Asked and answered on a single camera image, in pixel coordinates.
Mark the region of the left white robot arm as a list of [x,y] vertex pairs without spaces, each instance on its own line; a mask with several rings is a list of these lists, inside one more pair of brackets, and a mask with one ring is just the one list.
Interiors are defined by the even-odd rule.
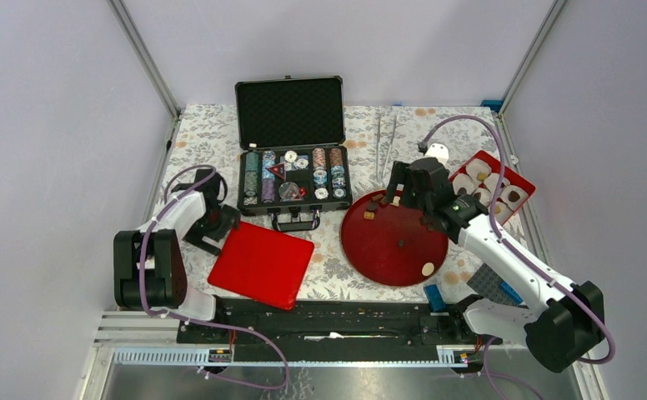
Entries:
[[228,185],[214,167],[198,165],[192,170],[192,182],[169,182],[164,205],[155,216],[115,235],[114,297],[121,308],[198,320],[197,332],[216,343],[228,334],[228,319],[217,312],[214,295],[188,283],[181,244],[219,256],[216,244],[239,227],[240,213],[225,204]]

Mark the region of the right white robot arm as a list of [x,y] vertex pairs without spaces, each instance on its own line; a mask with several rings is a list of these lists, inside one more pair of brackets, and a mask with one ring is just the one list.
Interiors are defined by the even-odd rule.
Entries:
[[501,229],[494,215],[470,194],[458,195],[449,171],[435,157],[394,162],[385,198],[419,210],[431,226],[491,267],[525,306],[497,305],[484,297],[463,300],[448,321],[449,335],[469,343],[479,334],[525,346],[546,369],[561,373],[601,343],[611,361],[616,344],[604,323],[604,295],[592,282],[577,284],[556,272]]

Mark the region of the red square box lid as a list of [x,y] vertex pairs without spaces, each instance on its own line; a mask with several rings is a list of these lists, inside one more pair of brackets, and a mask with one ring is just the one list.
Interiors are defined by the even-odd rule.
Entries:
[[313,251],[309,240],[242,222],[228,235],[207,282],[289,311]]

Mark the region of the silver metal tongs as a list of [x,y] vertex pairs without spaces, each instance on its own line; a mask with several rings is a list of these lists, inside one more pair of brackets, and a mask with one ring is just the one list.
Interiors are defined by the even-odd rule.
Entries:
[[391,153],[394,148],[394,140],[396,137],[397,126],[399,123],[399,115],[397,113],[391,116],[391,127],[389,132],[383,134],[382,131],[382,117],[378,119],[378,127],[376,132],[376,158],[375,158],[375,177],[378,183],[382,183],[384,175],[388,167]]

